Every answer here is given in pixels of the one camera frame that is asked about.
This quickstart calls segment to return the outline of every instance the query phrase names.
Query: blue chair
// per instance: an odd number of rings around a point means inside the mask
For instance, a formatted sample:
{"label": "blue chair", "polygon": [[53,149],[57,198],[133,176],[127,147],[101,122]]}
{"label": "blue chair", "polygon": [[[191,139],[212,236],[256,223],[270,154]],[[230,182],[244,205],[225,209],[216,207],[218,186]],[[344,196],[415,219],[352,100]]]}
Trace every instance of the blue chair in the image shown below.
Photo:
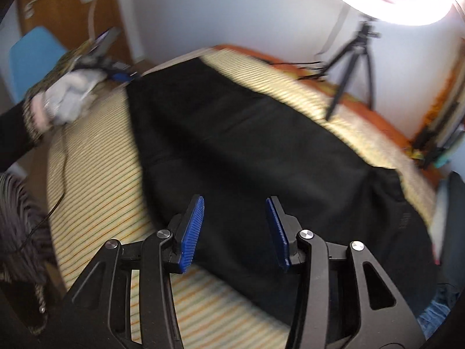
{"label": "blue chair", "polygon": [[10,69],[16,103],[50,72],[67,49],[45,28],[35,27],[10,49]]}

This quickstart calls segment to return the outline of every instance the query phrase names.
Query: person's hand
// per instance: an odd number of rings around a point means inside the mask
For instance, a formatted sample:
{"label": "person's hand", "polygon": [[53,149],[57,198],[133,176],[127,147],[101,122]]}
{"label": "person's hand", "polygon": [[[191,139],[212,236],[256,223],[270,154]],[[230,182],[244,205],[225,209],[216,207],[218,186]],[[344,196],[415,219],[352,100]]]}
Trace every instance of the person's hand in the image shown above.
{"label": "person's hand", "polygon": [[95,99],[92,89],[106,75],[98,70],[69,72],[45,92],[34,96],[31,108],[36,128],[45,132],[50,126],[74,122]]}

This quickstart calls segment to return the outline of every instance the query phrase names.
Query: tripod stand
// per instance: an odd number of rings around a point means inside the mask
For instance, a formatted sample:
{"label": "tripod stand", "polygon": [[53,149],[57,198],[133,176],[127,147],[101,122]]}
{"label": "tripod stand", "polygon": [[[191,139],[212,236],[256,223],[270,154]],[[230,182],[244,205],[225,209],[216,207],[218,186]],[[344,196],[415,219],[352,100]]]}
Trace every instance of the tripod stand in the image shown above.
{"label": "tripod stand", "polygon": [[299,80],[305,79],[319,79],[323,76],[326,76],[327,72],[347,53],[352,53],[350,57],[349,64],[347,65],[346,71],[342,77],[342,80],[339,84],[339,88],[334,95],[331,105],[328,107],[326,111],[326,120],[330,120],[332,116],[332,112],[334,111],[336,105],[338,104],[339,100],[341,99],[342,95],[344,94],[347,84],[352,77],[352,74],[355,70],[355,66],[359,61],[361,55],[366,57],[366,64],[368,69],[368,88],[369,88],[369,99],[368,99],[368,107],[370,110],[373,110],[373,100],[374,100],[374,82],[373,82],[373,70],[372,70],[372,62],[371,62],[371,55],[368,49],[369,38],[379,38],[380,35],[375,32],[371,32],[373,26],[371,25],[371,21],[373,18],[369,17],[367,20],[363,21],[360,24],[360,30],[357,32],[357,36],[355,39],[350,41],[339,54],[327,65],[325,66],[319,73],[310,76],[303,76],[299,78]]}

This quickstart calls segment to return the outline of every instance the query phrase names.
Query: blue fabric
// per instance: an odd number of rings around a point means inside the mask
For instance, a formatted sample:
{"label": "blue fabric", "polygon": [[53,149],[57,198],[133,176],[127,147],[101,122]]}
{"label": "blue fabric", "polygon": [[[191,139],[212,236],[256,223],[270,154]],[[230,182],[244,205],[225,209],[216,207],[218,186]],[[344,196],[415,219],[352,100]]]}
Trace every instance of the blue fabric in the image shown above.
{"label": "blue fabric", "polygon": [[15,95],[20,102],[26,91],[50,72],[67,49],[45,28],[28,32],[10,50],[10,69]]}
{"label": "blue fabric", "polygon": [[449,315],[459,298],[459,293],[448,285],[438,285],[436,296],[425,311],[417,318],[418,323],[429,339]]}

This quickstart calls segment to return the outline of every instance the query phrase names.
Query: striped bed sheet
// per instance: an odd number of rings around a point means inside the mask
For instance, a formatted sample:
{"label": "striped bed sheet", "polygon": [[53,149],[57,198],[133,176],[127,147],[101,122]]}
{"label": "striped bed sheet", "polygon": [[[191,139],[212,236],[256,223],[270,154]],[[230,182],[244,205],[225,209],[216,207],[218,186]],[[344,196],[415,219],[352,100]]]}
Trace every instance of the striped bed sheet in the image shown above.
{"label": "striped bed sheet", "polygon": [[[321,93],[231,50],[195,51],[148,72],[198,56],[237,83],[251,89],[259,88],[258,91],[293,106],[310,119],[318,117],[312,116],[305,106],[313,104],[319,109],[326,104]],[[246,72],[238,74],[234,69]],[[396,168],[401,174],[406,196],[415,188],[410,201],[425,222],[431,221],[434,191],[411,161],[355,113],[341,106],[337,116],[336,126],[327,129],[351,145],[367,162]],[[141,168],[124,86],[97,100],[90,114],[66,128],[66,138],[69,152],[67,194],[52,215],[51,231],[59,269],[69,289],[105,241],[111,238],[123,244],[140,241],[148,237],[153,228],[144,206]],[[48,164],[47,200],[50,206],[62,193],[63,160],[61,137],[56,135],[50,147]],[[192,265],[186,274],[172,275],[171,283],[186,349],[284,348],[289,327],[258,309],[206,270]],[[133,340],[140,342],[137,271],[133,272],[131,284],[131,332]]]}

